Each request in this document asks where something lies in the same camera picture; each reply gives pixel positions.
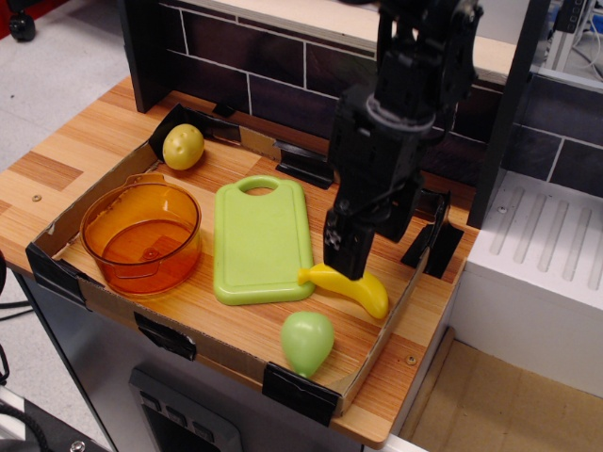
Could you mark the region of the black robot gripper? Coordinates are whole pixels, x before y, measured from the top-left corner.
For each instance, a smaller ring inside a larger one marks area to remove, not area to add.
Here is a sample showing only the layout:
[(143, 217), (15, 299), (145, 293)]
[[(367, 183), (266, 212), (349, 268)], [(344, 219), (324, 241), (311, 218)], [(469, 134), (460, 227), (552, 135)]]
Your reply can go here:
[(421, 140), (435, 112), (403, 116), (386, 108), (372, 87), (354, 86), (335, 109), (328, 161), (339, 176), (323, 228), (323, 260), (352, 281), (361, 279), (376, 233), (399, 242), (421, 196)]

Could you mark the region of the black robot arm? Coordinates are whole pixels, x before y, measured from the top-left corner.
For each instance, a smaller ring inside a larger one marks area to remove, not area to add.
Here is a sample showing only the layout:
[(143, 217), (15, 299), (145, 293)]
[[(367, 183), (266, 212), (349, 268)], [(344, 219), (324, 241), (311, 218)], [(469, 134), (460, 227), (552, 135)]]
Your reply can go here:
[(421, 197), (419, 164), (444, 138), (477, 74), (473, 48), (483, 10), (476, 1), (382, 1), (377, 72), (346, 90), (335, 109), (327, 159), (339, 178), (323, 228), (323, 258), (360, 279), (373, 238), (398, 242)]

